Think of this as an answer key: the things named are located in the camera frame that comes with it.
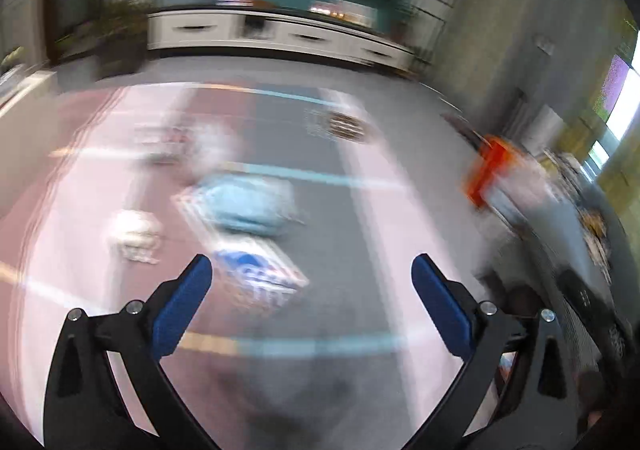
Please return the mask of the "blue face mask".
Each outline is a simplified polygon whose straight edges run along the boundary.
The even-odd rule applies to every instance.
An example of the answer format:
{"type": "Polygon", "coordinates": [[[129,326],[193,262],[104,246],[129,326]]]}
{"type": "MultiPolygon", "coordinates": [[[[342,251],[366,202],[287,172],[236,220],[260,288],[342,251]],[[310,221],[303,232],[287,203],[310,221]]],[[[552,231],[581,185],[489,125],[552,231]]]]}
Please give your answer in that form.
{"type": "Polygon", "coordinates": [[[294,188],[277,177],[217,175],[196,186],[193,197],[207,224],[232,233],[274,237],[298,220],[294,188]]]}

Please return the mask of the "clear blue plastic wrapper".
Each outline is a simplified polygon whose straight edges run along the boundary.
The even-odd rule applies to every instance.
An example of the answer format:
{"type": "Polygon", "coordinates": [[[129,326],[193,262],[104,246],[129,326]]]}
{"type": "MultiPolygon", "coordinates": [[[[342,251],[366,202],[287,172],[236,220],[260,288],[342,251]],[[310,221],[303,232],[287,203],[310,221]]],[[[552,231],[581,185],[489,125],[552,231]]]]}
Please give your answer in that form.
{"type": "Polygon", "coordinates": [[[177,164],[189,181],[224,171],[240,150],[238,137],[216,121],[145,124],[137,129],[134,139],[144,161],[177,164]]]}

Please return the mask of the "white paper cup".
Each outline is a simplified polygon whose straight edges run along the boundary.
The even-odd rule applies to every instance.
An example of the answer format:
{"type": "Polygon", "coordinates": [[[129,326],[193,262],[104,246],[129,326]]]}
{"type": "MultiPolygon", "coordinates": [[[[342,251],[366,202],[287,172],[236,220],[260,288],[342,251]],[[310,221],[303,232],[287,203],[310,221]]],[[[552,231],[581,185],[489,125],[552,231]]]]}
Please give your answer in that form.
{"type": "Polygon", "coordinates": [[[155,265],[163,240],[163,226],[154,214],[139,210],[116,211],[104,235],[110,249],[129,262],[155,265]]]}

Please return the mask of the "white blue medicine box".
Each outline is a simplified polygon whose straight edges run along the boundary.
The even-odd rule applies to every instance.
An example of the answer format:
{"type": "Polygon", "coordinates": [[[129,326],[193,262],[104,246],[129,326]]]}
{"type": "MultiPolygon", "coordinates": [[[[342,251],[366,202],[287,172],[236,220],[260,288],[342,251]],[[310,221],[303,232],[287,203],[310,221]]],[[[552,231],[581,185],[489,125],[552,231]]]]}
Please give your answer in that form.
{"type": "Polygon", "coordinates": [[[309,279],[269,239],[221,233],[212,255],[224,287],[235,304],[266,313],[286,305],[309,279]]]}

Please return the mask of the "grey sofa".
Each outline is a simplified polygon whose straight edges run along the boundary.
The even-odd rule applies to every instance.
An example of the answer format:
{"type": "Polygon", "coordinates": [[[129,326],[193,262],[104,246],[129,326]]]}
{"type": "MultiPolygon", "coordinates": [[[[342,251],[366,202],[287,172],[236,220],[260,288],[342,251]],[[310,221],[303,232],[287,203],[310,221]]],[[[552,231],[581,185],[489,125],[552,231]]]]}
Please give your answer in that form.
{"type": "Polygon", "coordinates": [[[624,227],[604,192],[583,178],[569,195],[551,177],[555,200],[528,213],[511,227],[491,261],[506,288],[530,285],[544,291],[542,279],[570,268],[601,299],[626,317],[639,309],[639,276],[624,227]]]}

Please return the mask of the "white pink plastic bag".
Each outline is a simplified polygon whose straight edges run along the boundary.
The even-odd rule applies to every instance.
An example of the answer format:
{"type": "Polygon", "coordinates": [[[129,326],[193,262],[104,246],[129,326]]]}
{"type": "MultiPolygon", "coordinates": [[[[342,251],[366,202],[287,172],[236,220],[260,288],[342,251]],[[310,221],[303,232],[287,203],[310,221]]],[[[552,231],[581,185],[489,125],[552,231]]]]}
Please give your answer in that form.
{"type": "Polygon", "coordinates": [[[509,227],[527,221],[528,213],[555,200],[544,167],[532,157],[518,157],[501,169],[485,191],[488,207],[509,227]]]}

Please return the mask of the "red paper shopping bag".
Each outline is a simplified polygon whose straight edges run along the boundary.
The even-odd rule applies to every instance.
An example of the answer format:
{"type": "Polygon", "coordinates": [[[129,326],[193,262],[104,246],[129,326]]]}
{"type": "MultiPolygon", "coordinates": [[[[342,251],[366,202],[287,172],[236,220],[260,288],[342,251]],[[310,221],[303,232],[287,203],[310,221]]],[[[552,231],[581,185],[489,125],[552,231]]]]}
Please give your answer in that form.
{"type": "Polygon", "coordinates": [[[477,210],[487,205],[484,193],[520,157],[521,152],[510,141],[494,135],[484,138],[480,145],[480,158],[472,166],[464,185],[465,196],[477,210]]]}

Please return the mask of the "plant shelf by cabinet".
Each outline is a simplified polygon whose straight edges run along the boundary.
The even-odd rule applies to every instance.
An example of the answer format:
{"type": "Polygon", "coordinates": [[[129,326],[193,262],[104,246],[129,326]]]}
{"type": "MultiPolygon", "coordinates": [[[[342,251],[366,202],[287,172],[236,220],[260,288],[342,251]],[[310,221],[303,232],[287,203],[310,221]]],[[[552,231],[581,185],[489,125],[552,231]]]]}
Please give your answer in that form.
{"type": "Polygon", "coordinates": [[[151,10],[145,0],[108,0],[103,5],[94,50],[99,79],[126,76],[142,67],[151,10]]]}

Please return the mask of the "white tv stand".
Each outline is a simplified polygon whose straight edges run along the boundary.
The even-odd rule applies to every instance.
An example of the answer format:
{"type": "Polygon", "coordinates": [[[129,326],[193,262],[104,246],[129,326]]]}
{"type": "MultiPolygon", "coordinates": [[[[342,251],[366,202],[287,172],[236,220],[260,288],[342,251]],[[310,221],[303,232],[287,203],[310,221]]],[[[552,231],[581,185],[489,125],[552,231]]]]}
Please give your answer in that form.
{"type": "Polygon", "coordinates": [[[412,51],[374,33],[319,18],[258,10],[162,10],[148,20],[150,51],[236,48],[323,57],[407,71],[412,51]]]}

